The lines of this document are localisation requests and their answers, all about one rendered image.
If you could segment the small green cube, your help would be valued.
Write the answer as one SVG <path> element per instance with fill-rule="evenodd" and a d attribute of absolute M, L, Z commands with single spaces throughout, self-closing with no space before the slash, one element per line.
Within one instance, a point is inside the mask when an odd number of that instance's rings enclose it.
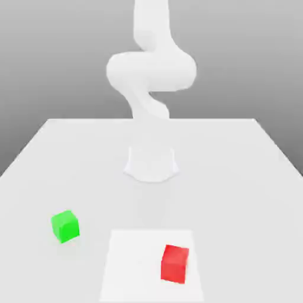
<path fill-rule="evenodd" d="M 65 243 L 80 236 L 79 221 L 71 210 L 52 216 L 51 226 L 60 243 Z"/>

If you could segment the small red cube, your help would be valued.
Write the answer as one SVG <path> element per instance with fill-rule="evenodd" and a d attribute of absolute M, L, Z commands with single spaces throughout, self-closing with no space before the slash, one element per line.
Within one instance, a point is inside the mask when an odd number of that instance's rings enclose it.
<path fill-rule="evenodd" d="M 189 249 L 167 244 L 163 252 L 160 278 L 165 281 L 184 284 Z"/>

